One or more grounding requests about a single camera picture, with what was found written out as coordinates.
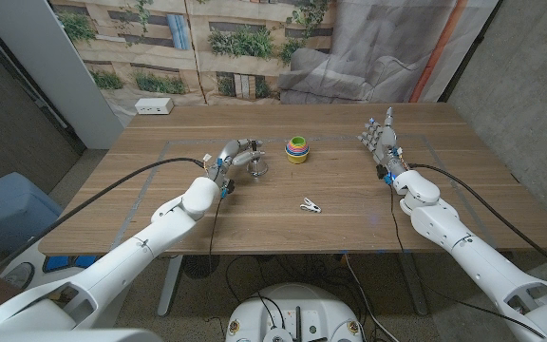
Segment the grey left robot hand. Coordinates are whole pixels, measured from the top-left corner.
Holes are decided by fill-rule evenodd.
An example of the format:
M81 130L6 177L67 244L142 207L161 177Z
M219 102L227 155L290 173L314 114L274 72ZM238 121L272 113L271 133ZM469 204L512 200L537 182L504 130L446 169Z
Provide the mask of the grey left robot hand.
M216 161L208 168L208 178L221 186L231 166L240 166L263 156L265 152L259 150L262 145L263 141L253 139L228 142L220 151Z

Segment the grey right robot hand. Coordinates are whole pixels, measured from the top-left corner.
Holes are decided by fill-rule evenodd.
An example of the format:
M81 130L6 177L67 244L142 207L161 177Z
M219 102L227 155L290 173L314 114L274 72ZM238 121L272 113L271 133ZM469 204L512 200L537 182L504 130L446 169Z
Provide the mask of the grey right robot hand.
M383 123L370 118L365 124L365 130L357 139L368 149L377 164L379 179L392 183L400 174L407 170L401 160L401 148L397 145L397 136L392 127L393 108L389 107Z

